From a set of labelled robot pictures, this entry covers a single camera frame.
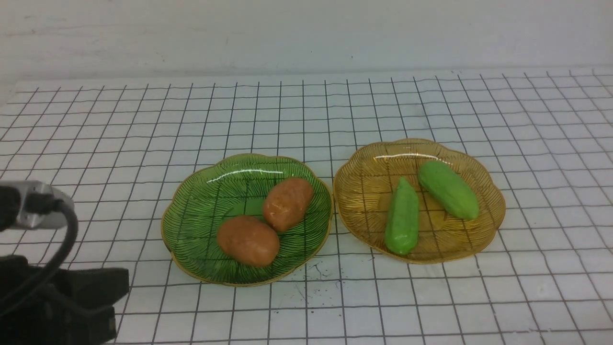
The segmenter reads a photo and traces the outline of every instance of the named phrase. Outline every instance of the grid mat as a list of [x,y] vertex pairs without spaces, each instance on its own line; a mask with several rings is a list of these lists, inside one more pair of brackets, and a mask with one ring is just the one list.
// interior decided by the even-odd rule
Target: grid mat
[[[2,179],[75,200],[72,269],[125,267],[114,344],[610,344],[613,69],[31,82],[0,108]],[[434,139],[476,157],[507,213],[480,254],[407,265],[333,219],[282,281],[201,284],[160,218],[224,157],[303,160],[328,184],[357,148]],[[63,231],[5,231],[0,255],[45,263]]]

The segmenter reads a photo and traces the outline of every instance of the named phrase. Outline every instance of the bitter melon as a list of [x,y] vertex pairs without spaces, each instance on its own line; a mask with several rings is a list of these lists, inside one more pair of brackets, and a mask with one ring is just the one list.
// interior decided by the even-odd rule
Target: bitter melon
[[479,216],[479,201],[473,190],[442,161],[422,164],[417,179],[448,213],[464,220]]
[[419,199],[411,184],[401,177],[387,212],[385,245],[395,254],[406,255],[415,248],[418,237]]

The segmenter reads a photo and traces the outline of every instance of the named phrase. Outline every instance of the brown potato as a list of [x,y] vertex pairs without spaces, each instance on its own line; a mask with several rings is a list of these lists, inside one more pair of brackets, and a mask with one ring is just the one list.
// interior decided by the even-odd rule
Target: brown potato
[[313,186],[299,177],[290,177],[274,186],[262,206],[264,219],[279,232],[296,226],[313,199]]
[[279,253],[279,237],[273,229],[250,215],[239,215],[221,224],[217,244],[234,260],[253,267],[266,267]]

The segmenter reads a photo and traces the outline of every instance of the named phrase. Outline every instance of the green plate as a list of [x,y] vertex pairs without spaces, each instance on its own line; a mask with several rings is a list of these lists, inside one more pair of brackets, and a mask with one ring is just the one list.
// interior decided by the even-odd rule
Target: green plate
[[[265,268],[243,265],[217,245],[217,229],[236,215],[262,217],[268,192],[288,177],[311,182],[313,200],[298,225],[279,234],[281,249]],[[304,265],[324,245],[332,224],[332,194],[302,162],[253,153],[228,157],[197,171],[177,189],[162,216],[162,239],[183,271],[204,282],[261,285]]]

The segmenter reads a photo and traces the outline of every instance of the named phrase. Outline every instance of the scalloped plate rim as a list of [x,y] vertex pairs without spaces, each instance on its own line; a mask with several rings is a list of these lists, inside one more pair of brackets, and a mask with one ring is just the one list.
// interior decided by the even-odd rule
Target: scalloped plate rim
[[[292,160],[295,161],[298,164],[303,165],[307,171],[313,176],[313,178],[316,181],[319,181],[327,190],[328,192],[328,196],[330,198],[330,214],[328,215],[328,229],[326,231],[326,235],[324,236],[323,240],[321,241],[321,244],[319,245],[319,247],[313,252],[313,254],[311,256],[309,256],[308,258],[305,259],[305,261],[294,267],[293,269],[290,269],[289,271],[280,274],[277,277],[271,278],[267,281],[262,281],[262,282],[256,282],[256,283],[249,283],[249,284],[233,284],[233,283],[228,283],[228,282],[216,282],[216,281],[210,281],[208,279],[204,279],[202,277],[196,276],[195,274],[193,274],[192,272],[188,271],[186,268],[183,267],[183,265],[181,265],[178,261],[177,258],[175,256],[175,252],[169,247],[166,237],[164,236],[164,219],[166,217],[166,214],[168,213],[170,207],[175,203],[175,198],[177,197],[177,193],[179,192],[179,190],[182,188],[183,184],[185,182],[187,182],[187,180],[189,180],[190,178],[192,178],[192,176],[195,176],[198,173],[201,173],[202,171],[208,170],[208,169],[213,169],[216,166],[220,165],[221,163],[227,161],[227,160],[232,160],[235,159],[237,157],[240,156],[254,156],[254,157],[264,157],[264,158],[285,158],[288,160]],[[177,189],[175,190],[175,193],[172,195],[172,199],[170,200],[170,204],[168,204],[168,206],[166,206],[166,209],[164,210],[164,213],[162,214],[162,219],[160,220],[160,232],[162,235],[162,241],[164,242],[164,245],[166,246],[166,248],[168,249],[168,251],[170,252],[170,257],[172,259],[172,261],[175,263],[175,265],[177,267],[179,267],[179,269],[181,269],[183,272],[185,272],[187,275],[202,281],[204,283],[208,283],[208,284],[216,284],[216,285],[225,285],[225,286],[232,286],[232,287],[253,287],[253,286],[260,286],[260,285],[266,285],[266,284],[270,284],[272,282],[278,281],[288,275],[290,275],[291,273],[293,273],[295,270],[301,268],[302,266],[306,265],[307,262],[309,262],[313,257],[315,257],[315,255],[317,255],[317,253],[319,253],[319,251],[324,247],[324,245],[326,244],[326,241],[328,240],[328,237],[330,236],[330,232],[332,230],[332,217],[334,216],[334,210],[335,210],[335,203],[334,203],[334,197],[333,197],[333,192],[330,189],[330,187],[322,180],[320,179],[317,175],[315,175],[315,173],[313,172],[313,170],[311,168],[309,168],[308,165],[306,165],[305,163],[295,159],[295,158],[291,158],[291,157],[286,157],[286,156],[267,156],[267,155],[263,155],[261,153],[238,153],[236,155],[231,155],[229,157],[226,157],[222,160],[220,160],[219,162],[215,163],[214,165],[211,166],[207,166],[206,168],[202,168],[200,170],[194,171],[192,172],[188,177],[186,177],[181,184],[179,184],[179,186],[177,187]]]
[[[490,245],[490,243],[492,243],[493,239],[496,237],[496,232],[497,232],[497,231],[498,231],[498,229],[500,228],[500,225],[502,225],[502,222],[504,221],[504,217],[506,216],[506,201],[504,200],[504,194],[502,194],[502,191],[501,191],[501,190],[498,188],[498,186],[496,186],[496,185],[494,184],[494,181],[493,181],[493,179],[492,179],[492,176],[491,176],[490,172],[487,170],[487,168],[486,168],[486,167],[485,167],[483,164],[481,164],[481,162],[480,162],[480,161],[478,161],[478,160],[477,160],[475,157],[472,157],[471,155],[466,154],[466,153],[461,152],[461,151],[458,151],[458,150],[450,149],[450,148],[448,148],[448,147],[446,147],[446,146],[444,146],[444,145],[442,145],[442,144],[440,144],[440,143],[438,143],[438,142],[436,142],[436,141],[429,140],[429,139],[423,139],[423,138],[404,138],[404,139],[399,139],[399,140],[395,140],[395,141],[378,141],[378,142],[372,142],[372,143],[370,143],[370,144],[368,144],[368,145],[364,145],[364,146],[360,147],[360,148],[359,148],[359,149],[357,149],[357,150],[356,150],[356,151],[355,151],[355,152],[354,152],[354,153],[351,155],[351,157],[350,157],[350,158],[349,158],[349,159],[348,159],[348,160],[347,160],[347,161],[346,161],[346,162],[345,162],[343,165],[341,165],[341,166],[340,166],[340,168],[337,170],[337,173],[336,173],[336,175],[334,176],[334,179],[332,180],[332,191],[333,191],[333,194],[334,194],[335,196],[338,194],[338,193],[337,193],[337,176],[338,176],[338,174],[339,174],[339,173],[340,173],[340,172],[341,172],[343,169],[345,169],[345,167],[346,167],[346,166],[349,164],[349,162],[350,162],[351,160],[353,160],[353,159],[354,159],[354,158],[355,158],[355,157],[358,155],[358,153],[360,153],[360,151],[362,151],[362,150],[364,150],[364,149],[366,149],[366,148],[368,148],[368,147],[374,146],[374,145],[381,145],[381,144],[383,144],[383,145],[389,145],[389,144],[399,144],[399,143],[402,143],[402,142],[407,142],[407,144],[408,144],[408,141],[422,141],[422,142],[424,142],[424,143],[429,143],[429,144],[433,144],[433,145],[440,146],[440,147],[441,147],[443,150],[445,150],[445,151],[447,151],[447,152],[457,153],[457,154],[459,154],[459,155],[462,155],[462,156],[468,157],[468,159],[473,160],[475,163],[477,163],[477,166],[481,167],[481,168],[482,168],[482,169],[483,169],[485,172],[487,172],[487,181],[486,181],[486,183],[489,183],[491,186],[493,186],[493,187],[494,187],[494,189],[495,189],[496,193],[497,193],[497,194],[500,196],[500,199],[502,200],[502,204],[503,204],[503,206],[504,206],[504,207],[503,207],[503,210],[504,210],[503,215],[502,215],[502,217],[500,217],[500,220],[499,220],[499,221],[497,221],[496,223],[494,223],[494,225],[495,225],[495,226],[494,226],[495,231],[493,231],[493,232],[492,232],[492,235],[491,235],[491,237],[489,238],[489,240],[487,241],[487,245],[486,245],[485,247],[489,246],[489,245]],[[339,201],[339,199],[338,199],[338,198],[334,198],[334,199],[336,200],[336,203],[335,203],[335,204],[339,204],[339,205],[338,205],[338,207],[337,207],[338,216],[339,216],[339,218],[341,219],[341,222],[343,223],[343,225],[344,225],[344,226],[347,228],[347,230],[349,230],[349,232],[350,232],[352,235],[354,235],[354,237],[356,237],[356,238],[358,239],[358,241],[360,241],[360,242],[362,242],[362,243],[366,244],[368,247],[371,247],[372,249],[377,250],[378,252],[380,252],[380,253],[382,253],[382,254],[384,254],[384,255],[387,255],[387,256],[389,256],[389,257],[395,258],[395,259],[400,260],[400,261],[403,261],[403,262],[407,262],[407,263],[414,263],[414,264],[417,264],[417,265],[431,265],[431,264],[435,264],[435,263],[451,262],[451,261],[457,261],[457,260],[461,260],[461,259],[463,259],[463,258],[467,258],[467,257],[471,256],[471,255],[467,255],[467,256],[465,256],[465,257],[460,257],[460,258],[444,259],[444,260],[441,260],[441,261],[438,261],[438,262],[424,262],[423,260],[412,260],[412,259],[409,259],[409,258],[406,258],[406,257],[401,257],[401,256],[399,256],[399,255],[395,255],[395,254],[392,254],[392,253],[388,253],[388,252],[386,252],[386,251],[384,251],[384,250],[381,250],[381,249],[379,249],[379,248],[377,248],[377,247],[375,247],[375,246],[371,245],[369,242],[366,242],[366,241],[364,241],[363,239],[359,238],[359,237],[358,237],[358,235],[356,235],[356,234],[354,233],[354,230],[352,230],[352,229],[351,229],[349,226],[347,226],[347,223],[346,223],[346,221],[345,221],[345,217],[343,216],[343,214],[342,214],[342,213],[340,212],[340,210],[339,210],[339,208],[340,208],[340,201]]]

